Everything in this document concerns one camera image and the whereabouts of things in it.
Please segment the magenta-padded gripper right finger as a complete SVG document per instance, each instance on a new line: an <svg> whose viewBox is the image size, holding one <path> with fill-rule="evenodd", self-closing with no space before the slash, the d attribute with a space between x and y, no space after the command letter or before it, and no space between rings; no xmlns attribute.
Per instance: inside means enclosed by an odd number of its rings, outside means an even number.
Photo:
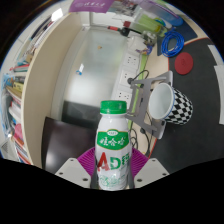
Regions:
<svg viewBox="0 0 224 224"><path fill-rule="evenodd" d="M169 175L169 172L156 159L148 159L142 152L132 149L128 184L130 189L146 186Z"/></svg>

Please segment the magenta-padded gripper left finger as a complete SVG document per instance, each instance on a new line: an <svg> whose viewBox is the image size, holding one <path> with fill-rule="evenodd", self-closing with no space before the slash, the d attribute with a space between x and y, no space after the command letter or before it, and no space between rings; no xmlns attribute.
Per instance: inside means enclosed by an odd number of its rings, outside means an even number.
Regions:
<svg viewBox="0 0 224 224"><path fill-rule="evenodd" d="M55 173L78 186L90 189L98 187L95 148L91 148L78 158L69 158Z"/></svg>

